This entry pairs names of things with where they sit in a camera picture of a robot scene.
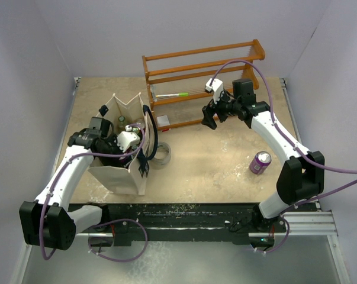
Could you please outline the clear glass bottle green cap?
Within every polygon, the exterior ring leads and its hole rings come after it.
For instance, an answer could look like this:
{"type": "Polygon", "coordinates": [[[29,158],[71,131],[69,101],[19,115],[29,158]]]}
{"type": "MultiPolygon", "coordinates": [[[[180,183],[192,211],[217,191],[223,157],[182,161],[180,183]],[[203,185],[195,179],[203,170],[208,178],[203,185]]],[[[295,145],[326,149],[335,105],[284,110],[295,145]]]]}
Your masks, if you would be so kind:
{"type": "Polygon", "coordinates": [[[122,131],[125,126],[127,125],[127,121],[126,121],[126,118],[125,116],[121,115],[118,117],[118,128],[120,129],[120,131],[122,131]]]}

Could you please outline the red cola can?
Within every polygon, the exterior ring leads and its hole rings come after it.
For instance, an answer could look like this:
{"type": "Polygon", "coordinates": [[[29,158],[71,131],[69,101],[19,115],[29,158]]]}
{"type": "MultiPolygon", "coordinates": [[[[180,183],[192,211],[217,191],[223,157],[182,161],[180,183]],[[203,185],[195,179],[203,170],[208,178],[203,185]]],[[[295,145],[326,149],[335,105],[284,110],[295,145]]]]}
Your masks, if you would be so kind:
{"type": "Polygon", "coordinates": [[[140,126],[141,129],[145,129],[146,128],[146,124],[145,124],[145,121],[143,119],[138,119],[134,123],[137,124],[138,126],[140,126]]]}

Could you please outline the beige canvas tote bag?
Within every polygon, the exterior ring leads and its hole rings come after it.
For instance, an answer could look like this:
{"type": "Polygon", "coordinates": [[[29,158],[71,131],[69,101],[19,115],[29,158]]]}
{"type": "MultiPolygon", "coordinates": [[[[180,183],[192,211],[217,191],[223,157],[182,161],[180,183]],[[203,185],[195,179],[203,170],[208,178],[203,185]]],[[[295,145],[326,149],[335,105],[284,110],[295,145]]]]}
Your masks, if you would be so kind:
{"type": "Polygon", "coordinates": [[[145,141],[136,155],[131,155],[127,163],[103,163],[102,157],[94,158],[88,172],[105,188],[116,194],[144,195],[149,174],[149,162],[157,152],[158,133],[150,108],[144,104],[138,93],[128,102],[123,102],[116,95],[100,107],[97,117],[111,121],[118,126],[120,116],[128,124],[143,121],[145,141]]]}

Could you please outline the purple soda can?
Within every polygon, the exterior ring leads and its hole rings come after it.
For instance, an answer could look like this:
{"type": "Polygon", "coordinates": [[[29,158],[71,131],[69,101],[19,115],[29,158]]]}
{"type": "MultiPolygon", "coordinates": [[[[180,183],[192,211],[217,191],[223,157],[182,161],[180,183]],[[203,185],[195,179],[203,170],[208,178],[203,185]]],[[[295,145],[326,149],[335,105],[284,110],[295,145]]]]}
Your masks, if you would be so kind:
{"type": "Polygon", "coordinates": [[[250,162],[249,170],[256,175],[260,175],[271,164],[271,161],[271,155],[267,151],[257,152],[250,162]]]}

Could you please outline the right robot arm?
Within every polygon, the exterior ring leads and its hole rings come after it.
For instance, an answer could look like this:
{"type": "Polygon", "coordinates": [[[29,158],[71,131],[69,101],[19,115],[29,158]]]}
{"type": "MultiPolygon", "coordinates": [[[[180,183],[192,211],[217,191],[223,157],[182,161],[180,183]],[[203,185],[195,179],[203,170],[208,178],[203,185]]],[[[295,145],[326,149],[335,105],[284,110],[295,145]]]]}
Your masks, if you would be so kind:
{"type": "Polygon", "coordinates": [[[209,79],[205,91],[212,94],[211,101],[202,108],[202,124],[216,129],[214,116],[220,122],[236,116],[258,133],[282,164],[276,183],[276,191],[258,205],[252,217],[252,225],[258,231],[266,231],[273,218],[294,203],[312,198],[324,190],[324,170],[313,164],[324,164],[319,151],[310,151],[300,144],[278,121],[265,101],[258,102],[249,79],[237,79],[233,93],[228,93],[220,79],[209,79]]]}

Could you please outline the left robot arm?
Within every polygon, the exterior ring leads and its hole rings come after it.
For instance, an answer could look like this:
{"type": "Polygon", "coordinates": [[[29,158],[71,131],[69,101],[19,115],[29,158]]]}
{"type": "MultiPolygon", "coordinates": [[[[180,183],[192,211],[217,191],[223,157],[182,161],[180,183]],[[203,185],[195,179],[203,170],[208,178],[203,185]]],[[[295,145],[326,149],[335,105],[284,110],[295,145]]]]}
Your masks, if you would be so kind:
{"type": "Polygon", "coordinates": [[[95,158],[133,157],[144,143],[144,134],[114,132],[114,124],[92,117],[89,126],[72,134],[64,158],[50,182],[32,202],[23,202],[19,215],[26,244],[42,250],[67,250],[77,234],[89,228],[106,231],[110,216],[102,205],[84,205],[70,212],[72,195],[95,158]]]}

